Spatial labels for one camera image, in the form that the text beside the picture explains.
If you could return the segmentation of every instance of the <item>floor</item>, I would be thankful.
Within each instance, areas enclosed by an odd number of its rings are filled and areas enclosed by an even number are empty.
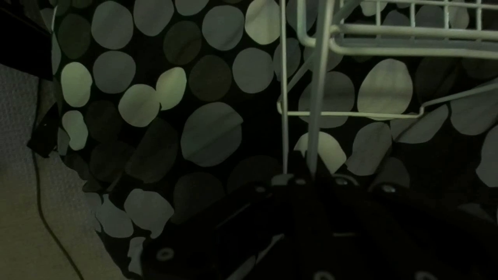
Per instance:
[[[35,93],[37,78],[0,65],[0,278],[77,280],[35,208],[32,159],[24,146]],[[82,182],[55,156],[37,162],[48,224],[83,280],[122,280],[93,233]]]

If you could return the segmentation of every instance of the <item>polka dot curtain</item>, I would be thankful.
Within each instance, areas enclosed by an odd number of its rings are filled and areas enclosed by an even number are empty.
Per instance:
[[[287,72],[311,50],[287,14]],[[317,0],[308,5],[315,28]],[[280,171],[280,8],[275,0],[59,0],[41,5],[52,28],[59,152],[85,180],[94,230],[122,274],[140,278],[140,254],[164,224],[186,221],[248,182]],[[364,2],[351,20],[367,22]],[[407,25],[407,6],[384,6],[385,25]],[[437,6],[417,8],[441,26]],[[471,28],[466,9],[451,26]],[[421,101],[498,76],[498,62],[331,54],[326,110],[399,114]],[[309,107],[309,73],[289,93]],[[320,162],[365,188],[392,182],[494,221],[498,93],[452,101],[420,120],[323,118]],[[304,154],[308,118],[290,120]]]

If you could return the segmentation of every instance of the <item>polka dot fabric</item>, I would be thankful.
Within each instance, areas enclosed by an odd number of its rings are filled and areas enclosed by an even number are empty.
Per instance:
[[[308,30],[315,22],[308,5]],[[309,58],[287,14],[287,73]],[[404,6],[381,6],[406,25]],[[370,20],[362,3],[353,20]],[[451,11],[451,26],[468,16]],[[417,19],[437,26],[432,8]],[[63,162],[87,180],[94,230],[129,278],[143,244],[230,191],[280,171],[280,30],[275,0],[60,0],[52,73],[60,89]],[[323,109],[409,112],[435,96],[498,76],[473,59],[342,58],[326,67]],[[289,95],[309,107],[311,75]],[[498,95],[434,107],[417,121],[323,118],[318,154],[328,173],[365,188],[393,182],[441,204],[496,215]],[[306,149],[308,118],[290,120],[290,146]]]

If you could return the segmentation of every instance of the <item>wire rack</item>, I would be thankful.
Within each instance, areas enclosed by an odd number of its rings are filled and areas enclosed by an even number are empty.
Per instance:
[[[295,72],[292,79],[287,79],[286,0],[280,0],[281,96],[276,109],[281,114],[284,173],[287,173],[289,117],[309,117],[306,163],[314,176],[322,117],[420,118],[429,106],[498,89],[496,79],[466,92],[426,101],[420,104],[420,110],[415,114],[322,112],[326,61],[332,54],[498,59],[498,0],[315,0],[318,16],[314,37],[308,34],[304,2],[295,2],[297,37],[301,45],[312,48],[312,54]],[[385,25],[381,12],[387,5],[407,8],[407,23]],[[438,8],[441,25],[426,26],[420,23],[415,11],[421,6]],[[359,8],[368,11],[370,22],[356,23],[348,20]],[[468,12],[468,25],[465,28],[454,23],[454,16],[459,12]],[[287,93],[308,70],[312,72],[309,110],[289,110]]]

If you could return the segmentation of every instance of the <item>cord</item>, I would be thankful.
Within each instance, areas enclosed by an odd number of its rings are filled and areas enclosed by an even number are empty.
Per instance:
[[[35,120],[37,120],[37,115],[38,115],[38,110],[40,110],[40,92],[41,92],[41,79],[37,81],[35,109],[34,109],[34,121],[32,121],[31,132],[35,129]],[[49,224],[48,224],[48,221],[45,218],[45,212],[43,212],[43,205],[41,205],[40,170],[38,170],[34,151],[31,151],[31,157],[32,157],[32,168],[34,168],[34,179],[35,179],[35,208],[37,208],[38,218],[40,218],[43,227],[46,229],[48,235],[52,238],[52,241],[57,244],[57,247],[63,254],[65,260],[69,263],[69,266],[74,271],[74,274],[77,275],[77,278],[83,280],[83,277],[82,277],[79,268],[76,266],[74,260],[69,257],[66,249],[62,246],[60,240],[52,232],[52,229],[49,227]]]

